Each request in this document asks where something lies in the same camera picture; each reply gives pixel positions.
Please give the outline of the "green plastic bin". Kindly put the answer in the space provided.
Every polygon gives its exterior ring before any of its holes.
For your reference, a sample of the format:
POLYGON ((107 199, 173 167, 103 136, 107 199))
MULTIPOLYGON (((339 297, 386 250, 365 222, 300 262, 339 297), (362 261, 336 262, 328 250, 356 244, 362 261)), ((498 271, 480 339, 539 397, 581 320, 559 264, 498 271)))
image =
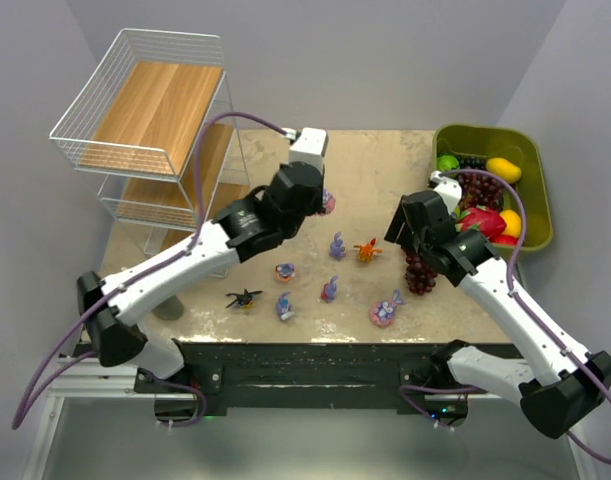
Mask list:
POLYGON ((520 250, 521 256, 542 251, 549 246, 554 230, 544 170, 539 149, 529 136, 502 127, 449 124, 434 133, 432 154, 432 170, 436 168, 437 157, 443 154, 481 156, 486 161, 493 157, 503 157, 520 167, 521 179, 510 184, 514 191, 509 192, 504 188, 502 210, 518 212, 523 208, 525 211, 526 221, 522 227, 526 235, 520 250))

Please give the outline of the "green watermelon toy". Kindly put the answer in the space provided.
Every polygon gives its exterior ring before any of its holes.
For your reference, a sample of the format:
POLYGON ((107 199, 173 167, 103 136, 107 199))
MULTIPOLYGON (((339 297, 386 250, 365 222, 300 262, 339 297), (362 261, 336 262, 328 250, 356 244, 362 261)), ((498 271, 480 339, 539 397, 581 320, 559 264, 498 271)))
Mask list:
POLYGON ((436 169, 441 172, 458 170, 460 168, 459 159, 451 154, 443 154, 437 157, 436 169))

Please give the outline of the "pink dragon fruit toy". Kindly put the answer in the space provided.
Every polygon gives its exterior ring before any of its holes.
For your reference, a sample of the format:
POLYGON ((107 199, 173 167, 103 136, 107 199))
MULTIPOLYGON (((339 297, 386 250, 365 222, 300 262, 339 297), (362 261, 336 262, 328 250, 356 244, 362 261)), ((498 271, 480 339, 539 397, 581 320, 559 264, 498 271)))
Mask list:
POLYGON ((484 206, 469 207, 462 210, 455 224, 458 232, 478 231, 489 241, 501 235, 506 227, 505 220, 498 212, 484 206))

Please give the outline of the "yellow lemon toy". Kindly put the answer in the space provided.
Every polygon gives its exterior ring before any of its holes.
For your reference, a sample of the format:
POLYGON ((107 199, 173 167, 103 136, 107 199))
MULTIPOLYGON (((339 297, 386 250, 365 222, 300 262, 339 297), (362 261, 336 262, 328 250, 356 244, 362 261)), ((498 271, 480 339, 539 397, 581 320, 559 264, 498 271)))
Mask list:
POLYGON ((505 209, 499 213, 499 216, 505 222, 505 229, 502 234, 511 235, 519 238, 522 232, 521 216, 514 210, 505 209))

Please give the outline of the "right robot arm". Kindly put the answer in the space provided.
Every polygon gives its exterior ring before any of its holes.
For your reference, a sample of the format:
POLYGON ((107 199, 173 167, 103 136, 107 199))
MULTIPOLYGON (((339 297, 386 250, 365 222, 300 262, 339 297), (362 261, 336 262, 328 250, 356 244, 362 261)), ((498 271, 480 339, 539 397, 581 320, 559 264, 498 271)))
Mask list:
POLYGON ((385 239, 411 249, 474 300, 521 357, 508 360, 453 341, 434 357, 439 381, 508 400, 539 433, 558 439, 606 400, 611 356, 590 352, 554 322, 483 234, 458 231, 455 201, 439 189, 402 196, 385 239))

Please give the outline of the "purple bunny standing toy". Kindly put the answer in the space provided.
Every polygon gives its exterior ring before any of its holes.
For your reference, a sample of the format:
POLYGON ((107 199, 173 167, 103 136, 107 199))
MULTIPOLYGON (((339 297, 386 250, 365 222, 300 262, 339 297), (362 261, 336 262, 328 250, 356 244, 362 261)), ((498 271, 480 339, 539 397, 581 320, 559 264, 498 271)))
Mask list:
POLYGON ((333 240, 329 245, 329 256, 336 260, 341 260, 346 255, 346 248, 344 241, 341 238, 341 233, 336 232, 333 236, 333 240))

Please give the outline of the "orange dragon toy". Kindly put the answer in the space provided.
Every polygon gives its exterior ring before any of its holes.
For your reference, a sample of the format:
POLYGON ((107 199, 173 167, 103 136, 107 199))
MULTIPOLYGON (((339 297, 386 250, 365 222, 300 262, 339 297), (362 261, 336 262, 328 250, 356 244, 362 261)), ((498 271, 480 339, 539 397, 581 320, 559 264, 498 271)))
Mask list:
POLYGON ((383 252, 382 249, 377 247, 376 243, 377 239, 372 238, 365 244, 355 244, 353 248, 356 250, 356 259, 364 263, 372 262, 383 252))

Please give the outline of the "small purple bunny toy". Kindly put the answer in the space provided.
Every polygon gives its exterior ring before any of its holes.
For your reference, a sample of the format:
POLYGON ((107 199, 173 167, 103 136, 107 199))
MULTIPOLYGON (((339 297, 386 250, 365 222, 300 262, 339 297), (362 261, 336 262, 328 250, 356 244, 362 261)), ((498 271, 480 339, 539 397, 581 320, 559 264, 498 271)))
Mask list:
POLYGON ((275 304, 277 316, 283 322, 294 316, 293 305, 290 303, 289 295, 289 291, 281 293, 275 304))

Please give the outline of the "red grape bunch in bin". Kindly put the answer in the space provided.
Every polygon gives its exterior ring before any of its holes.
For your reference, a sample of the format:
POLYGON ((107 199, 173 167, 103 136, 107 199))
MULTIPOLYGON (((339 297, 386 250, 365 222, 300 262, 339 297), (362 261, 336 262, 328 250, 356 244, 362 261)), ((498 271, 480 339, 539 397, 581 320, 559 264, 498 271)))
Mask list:
POLYGON ((504 187, 498 180, 480 173, 458 174, 456 180, 462 189, 458 204, 461 210, 485 207, 500 212, 503 209, 504 187))

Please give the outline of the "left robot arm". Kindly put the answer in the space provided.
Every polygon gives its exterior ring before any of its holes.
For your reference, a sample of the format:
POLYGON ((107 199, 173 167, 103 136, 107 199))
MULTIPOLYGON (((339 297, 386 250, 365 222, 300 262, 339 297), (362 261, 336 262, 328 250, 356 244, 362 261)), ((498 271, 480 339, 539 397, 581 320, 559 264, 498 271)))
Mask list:
POLYGON ((128 270, 76 282, 81 319, 103 367, 135 364, 167 379, 184 366, 176 341, 147 333, 142 318, 190 284, 279 247, 322 210, 322 162, 290 161, 266 186, 235 200, 199 232, 128 270))

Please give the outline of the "green bottle white cap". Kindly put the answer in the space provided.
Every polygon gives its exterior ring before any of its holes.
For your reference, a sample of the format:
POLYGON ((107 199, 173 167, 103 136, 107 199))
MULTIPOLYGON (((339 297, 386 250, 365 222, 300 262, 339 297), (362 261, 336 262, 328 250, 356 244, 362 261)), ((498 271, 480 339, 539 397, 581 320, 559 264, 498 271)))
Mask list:
POLYGON ((162 321, 176 321, 183 316, 184 311, 183 302, 177 295, 173 295, 157 305, 152 314, 162 321))

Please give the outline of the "red grape bunch on table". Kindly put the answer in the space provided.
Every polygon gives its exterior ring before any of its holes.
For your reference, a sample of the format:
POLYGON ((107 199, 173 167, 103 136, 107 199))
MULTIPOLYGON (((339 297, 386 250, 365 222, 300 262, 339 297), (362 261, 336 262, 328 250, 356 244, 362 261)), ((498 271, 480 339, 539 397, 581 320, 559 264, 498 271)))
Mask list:
POLYGON ((438 274, 417 254, 405 252, 406 269, 404 278, 408 290, 417 296, 431 293, 436 287, 438 274))

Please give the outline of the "bunny on pink donut front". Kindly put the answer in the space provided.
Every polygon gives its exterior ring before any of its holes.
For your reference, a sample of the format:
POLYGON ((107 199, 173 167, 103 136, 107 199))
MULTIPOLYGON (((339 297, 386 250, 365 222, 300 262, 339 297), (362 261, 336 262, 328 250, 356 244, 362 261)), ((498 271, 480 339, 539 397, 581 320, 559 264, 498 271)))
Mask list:
POLYGON ((389 298, 376 302, 370 307, 369 319, 379 328, 388 327, 394 322, 397 309, 404 304, 401 292, 396 289, 389 298))

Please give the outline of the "purple bunny with red heart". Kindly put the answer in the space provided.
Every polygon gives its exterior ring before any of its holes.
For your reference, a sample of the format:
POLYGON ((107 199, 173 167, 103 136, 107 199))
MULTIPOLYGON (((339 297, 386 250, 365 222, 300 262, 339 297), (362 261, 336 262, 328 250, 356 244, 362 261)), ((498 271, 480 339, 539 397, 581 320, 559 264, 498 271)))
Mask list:
POLYGON ((322 288, 320 298, 327 303, 335 300, 337 294, 337 280, 338 276, 334 275, 326 282, 322 288))

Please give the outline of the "yellow mango toy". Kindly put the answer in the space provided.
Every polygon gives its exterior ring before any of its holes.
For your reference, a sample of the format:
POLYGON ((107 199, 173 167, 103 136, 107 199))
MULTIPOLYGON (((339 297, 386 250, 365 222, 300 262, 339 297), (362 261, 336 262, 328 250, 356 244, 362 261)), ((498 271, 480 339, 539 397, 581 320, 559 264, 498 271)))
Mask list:
POLYGON ((522 170, 517 165, 503 157, 493 157, 486 161, 486 169, 506 181, 508 184, 517 183, 522 177, 522 170))

